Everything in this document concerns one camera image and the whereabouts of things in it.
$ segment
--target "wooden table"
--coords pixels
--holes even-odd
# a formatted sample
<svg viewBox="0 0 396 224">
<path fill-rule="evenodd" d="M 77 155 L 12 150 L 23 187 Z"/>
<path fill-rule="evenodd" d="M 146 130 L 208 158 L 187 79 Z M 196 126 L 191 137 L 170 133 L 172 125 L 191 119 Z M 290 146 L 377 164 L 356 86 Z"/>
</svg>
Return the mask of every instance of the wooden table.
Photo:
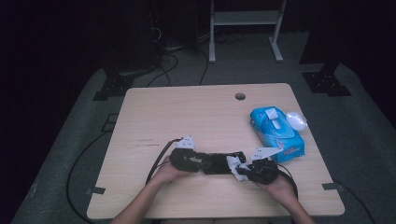
<svg viewBox="0 0 396 224">
<path fill-rule="evenodd" d="M 245 100 L 235 98 L 243 93 Z M 141 190 L 164 146 L 191 135 L 200 152 L 235 152 L 247 157 L 261 147 L 249 125 L 254 108 L 275 105 L 285 113 L 302 112 L 288 84 L 252 84 L 130 89 L 93 194 L 89 218 L 112 218 Z M 283 163 L 293 175 L 300 202 L 312 216 L 337 216 L 345 208 L 309 128 L 300 132 L 306 155 Z M 202 172 L 168 184 L 157 195 L 147 218 L 280 217 L 289 213 L 249 181 Z"/>
</svg>

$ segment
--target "human arm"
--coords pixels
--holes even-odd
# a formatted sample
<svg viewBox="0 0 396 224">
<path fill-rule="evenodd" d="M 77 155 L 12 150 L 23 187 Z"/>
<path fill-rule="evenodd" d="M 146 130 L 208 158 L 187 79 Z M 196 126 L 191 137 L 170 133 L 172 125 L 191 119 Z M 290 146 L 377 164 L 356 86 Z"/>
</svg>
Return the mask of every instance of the human arm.
<svg viewBox="0 0 396 224">
<path fill-rule="evenodd" d="M 140 224 L 151 207 L 155 196 L 163 186 L 187 174 L 189 174 L 189 172 L 176 169 L 171 162 L 169 162 L 169 157 L 166 157 L 157 173 L 151 178 L 147 185 L 140 190 L 128 206 L 111 221 L 111 224 Z"/>
<path fill-rule="evenodd" d="M 266 190 L 274 200 L 282 204 L 282 206 L 290 212 L 291 217 L 297 224 L 315 224 L 314 219 L 309 216 L 294 195 L 291 184 L 285 177 L 280 175 L 269 185 L 254 183 L 258 187 Z"/>
</svg>

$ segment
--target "floor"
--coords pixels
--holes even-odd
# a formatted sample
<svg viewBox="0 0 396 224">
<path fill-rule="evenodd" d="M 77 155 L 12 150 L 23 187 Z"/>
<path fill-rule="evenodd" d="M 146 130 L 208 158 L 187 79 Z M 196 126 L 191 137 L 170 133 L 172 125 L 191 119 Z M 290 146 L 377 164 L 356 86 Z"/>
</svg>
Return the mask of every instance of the floor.
<svg viewBox="0 0 396 224">
<path fill-rule="evenodd" d="M 201 50 L 182 49 L 163 56 L 163 69 L 170 70 L 150 83 L 163 70 L 135 79 L 133 88 L 161 86 L 288 83 L 308 119 L 308 125 L 334 181 L 346 185 L 340 196 L 346 211 L 340 217 L 315 217 L 317 223 L 376 223 L 396 219 L 396 131 L 364 90 L 357 75 L 340 64 L 335 75 L 351 96 L 330 97 L 312 93 L 302 72 L 318 71 L 322 64 L 299 64 L 308 33 L 280 34 L 284 57 L 277 63 L 268 43 L 270 34 L 245 35 L 241 41 L 217 44 L 217 62 L 207 63 L 208 44 Z M 64 123 L 13 223 L 86 223 L 90 193 L 123 97 L 93 101 L 106 81 L 104 71 L 92 74 Z M 74 211 L 67 200 L 66 191 Z M 107 223 L 108 220 L 88 220 Z M 289 217 L 271 217 L 290 223 Z"/>
</svg>

